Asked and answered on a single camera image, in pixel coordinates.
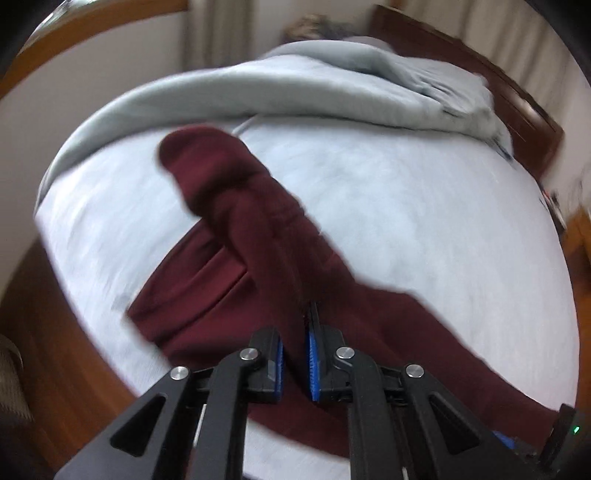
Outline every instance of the white bed sheet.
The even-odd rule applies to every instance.
[[[217,124],[239,133],[301,200],[358,279],[414,293],[542,404],[574,403],[579,340],[570,280],[537,185],[521,166],[460,134],[309,117],[240,123]],[[170,130],[94,153],[54,182],[36,215],[82,326],[137,394],[168,365],[125,309],[197,221],[157,162]],[[246,474],[348,478],[346,461],[314,453],[310,463],[309,449],[275,437],[249,425]]]

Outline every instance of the maroon hoodie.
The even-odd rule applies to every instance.
[[[128,314],[173,365],[214,366],[259,328],[275,326],[286,355],[284,396],[277,406],[251,406],[250,417],[348,456],[346,410],[319,407],[298,386],[307,378],[303,312],[318,301],[321,322],[340,329],[351,347],[385,367],[421,364],[492,430],[544,444],[556,412],[490,370],[415,298],[357,283],[242,141],[208,126],[182,128],[162,141],[160,161],[203,220],[169,252]]]

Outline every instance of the blue gripper pad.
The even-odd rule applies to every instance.
[[[320,368],[318,366],[318,351],[316,339],[312,330],[308,330],[308,367],[310,374],[310,394],[312,401],[320,400]]]
[[[279,345],[277,346],[277,361],[275,365],[277,369],[275,372],[275,396],[277,400],[280,400],[283,395],[283,342],[281,340],[279,340]]]
[[[493,431],[493,433],[495,434],[495,436],[503,442],[503,444],[511,450],[515,450],[515,440],[512,438],[509,438],[506,435],[503,435],[501,432],[497,432],[496,430]]]

